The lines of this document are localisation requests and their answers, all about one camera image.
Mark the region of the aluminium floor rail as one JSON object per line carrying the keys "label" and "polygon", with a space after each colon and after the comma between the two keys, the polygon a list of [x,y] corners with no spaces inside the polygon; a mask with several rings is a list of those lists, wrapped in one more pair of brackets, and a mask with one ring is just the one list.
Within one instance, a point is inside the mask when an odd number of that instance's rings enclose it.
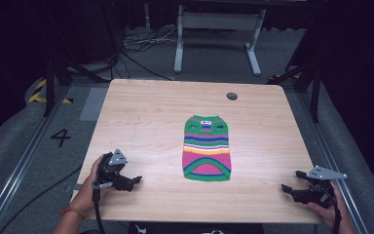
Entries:
{"label": "aluminium floor rail", "polygon": [[[310,101],[304,94],[297,94],[296,96],[302,106],[304,115],[308,119],[308,126],[314,133],[315,140],[318,143],[321,165],[329,170],[341,173],[342,170],[337,165],[336,158],[334,157],[334,154],[331,151],[331,148],[325,139],[323,131],[319,123],[315,121],[313,114],[311,113]],[[363,221],[363,218],[359,213],[359,209],[357,208],[357,205],[355,203],[353,193],[351,192],[351,189],[347,184],[347,180],[339,178],[335,180],[335,183],[339,186],[341,195],[345,201],[345,204],[351,216],[351,220],[354,223],[356,233],[369,234],[368,229]]]}
{"label": "aluminium floor rail", "polygon": [[18,163],[6,180],[4,187],[0,192],[0,220],[15,196],[15,193],[17,192],[24,175],[28,170],[28,167],[36,154],[36,149],[42,141],[45,131],[49,128],[55,112],[62,104],[63,99],[67,95],[69,89],[69,86],[60,86],[54,95],[54,99],[47,103],[51,110],[38,122],[30,142],[27,144],[26,148],[19,157]]}

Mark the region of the black metal stand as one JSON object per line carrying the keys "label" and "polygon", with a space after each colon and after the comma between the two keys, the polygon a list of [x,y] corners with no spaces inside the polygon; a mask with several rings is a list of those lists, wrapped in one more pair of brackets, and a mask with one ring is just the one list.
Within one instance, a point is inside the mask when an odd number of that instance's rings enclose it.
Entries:
{"label": "black metal stand", "polygon": [[62,100],[56,100],[55,77],[62,87],[70,86],[73,82],[71,72],[68,70],[69,67],[72,67],[78,74],[88,77],[96,83],[109,83],[109,80],[99,77],[73,58],[48,8],[46,0],[36,0],[36,5],[41,10],[41,13],[37,16],[41,20],[38,29],[41,32],[42,43],[48,55],[47,74],[45,76],[47,85],[46,111],[44,113],[44,116],[47,117],[55,109],[57,104],[62,103]]}
{"label": "black metal stand", "polygon": [[307,44],[310,44],[311,49],[306,49],[307,55],[304,58],[304,62],[300,66],[296,66],[295,68],[286,71],[283,75],[272,76],[267,82],[267,85],[278,85],[281,82],[298,75],[299,78],[293,85],[293,89],[296,93],[305,93],[309,86],[312,85],[310,113],[316,123],[318,122],[318,98],[320,88],[319,64],[322,55],[320,45],[318,45],[320,43],[318,34],[318,16],[314,16],[309,23],[305,35],[302,37],[293,53],[287,68],[289,68],[293,63],[301,48],[305,48]]}

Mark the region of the white metal desk frame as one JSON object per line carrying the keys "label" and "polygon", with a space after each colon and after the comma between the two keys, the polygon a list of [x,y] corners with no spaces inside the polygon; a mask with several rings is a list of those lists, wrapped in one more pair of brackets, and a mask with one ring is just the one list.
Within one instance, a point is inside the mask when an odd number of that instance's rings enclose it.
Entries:
{"label": "white metal desk frame", "polygon": [[261,75],[261,69],[256,57],[255,46],[266,15],[261,10],[256,15],[226,14],[226,13],[190,13],[184,10],[183,5],[178,6],[176,22],[177,44],[173,71],[180,73],[183,62],[183,30],[189,29],[226,29],[252,31],[252,39],[244,45],[247,57],[255,76]]}

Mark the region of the person's right hand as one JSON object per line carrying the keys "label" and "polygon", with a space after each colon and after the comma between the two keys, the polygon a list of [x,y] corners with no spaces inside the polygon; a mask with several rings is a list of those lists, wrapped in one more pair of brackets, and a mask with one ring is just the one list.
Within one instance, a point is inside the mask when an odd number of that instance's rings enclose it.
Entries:
{"label": "person's right hand", "polygon": [[[343,201],[340,190],[338,189],[338,187],[336,186],[336,184],[334,182],[330,182],[330,184],[333,188],[334,195],[335,195],[335,198],[336,198],[336,203],[337,203],[338,209],[340,211],[341,221],[340,221],[339,231],[342,231],[343,226],[345,224],[350,223],[349,222],[349,214],[347,213],[346,206],[345,206],[345,203]],[[310,210],[312,210],[316,215],[318,215],[323,220],[323,222],[329,227],[330,230],[334,230],[336,213],[335,213],[335,209],[333,207],[329,207],[328,209],[325,209],[324,207],[322,207],[318,204],[309,202],[308,203],[308,208]]]}

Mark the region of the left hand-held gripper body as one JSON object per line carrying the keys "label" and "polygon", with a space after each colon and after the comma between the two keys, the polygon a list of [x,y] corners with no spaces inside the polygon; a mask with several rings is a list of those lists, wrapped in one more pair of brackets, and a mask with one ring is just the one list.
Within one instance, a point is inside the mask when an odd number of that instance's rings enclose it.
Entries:
{"label": "left hand-held gripper body", "polygon": [[131,183],[131,178],[120,174],[121,169],[128,161],[119,148],[114,152],[104,154],[96,172],[93,189],[113,187],[116,190],[123,191],[121,185]]}

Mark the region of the person's left hand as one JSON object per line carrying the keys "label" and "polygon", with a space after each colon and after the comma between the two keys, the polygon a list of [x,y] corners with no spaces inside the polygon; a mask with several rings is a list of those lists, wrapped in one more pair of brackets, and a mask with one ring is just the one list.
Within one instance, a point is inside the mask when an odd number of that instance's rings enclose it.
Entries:
{"label": "person's left hand", "polygon": [[96,172],[99,166],[99,163],[102,160],[100,156],[92,165],[91,172],[89,176],[84,180],[84,183],[70,203],[70,207],[76,209],[80,212],[87,212],[88,210],[94,207],[94,202],[92,199],[93,196],[93,182],[95,181]]}

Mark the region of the striped knitted pet sweater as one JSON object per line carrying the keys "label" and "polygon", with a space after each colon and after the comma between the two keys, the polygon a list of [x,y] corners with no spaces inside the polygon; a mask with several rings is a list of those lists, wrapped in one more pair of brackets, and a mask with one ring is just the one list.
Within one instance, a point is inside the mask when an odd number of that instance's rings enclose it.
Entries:
{"label": "striped knitted pet sweater", "polygon": [[226,181],[232,163],[227,123],[219,116],[190,117],[184,128],[182,171],[188,179]]}

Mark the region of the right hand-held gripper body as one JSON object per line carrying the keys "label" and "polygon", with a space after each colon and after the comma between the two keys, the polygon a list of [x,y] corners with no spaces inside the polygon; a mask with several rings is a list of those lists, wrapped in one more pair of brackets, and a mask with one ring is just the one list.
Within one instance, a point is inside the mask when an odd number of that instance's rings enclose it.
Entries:
{"label": "right hand-held gripper body", "polygon": [[314,166],[306,173],[308,190],[302,196],[301,203],[316,203],[324,208],[328,208],[335,202],[334,191],[330,184],[334,179],[346,179],[348,176],[320,166]]}

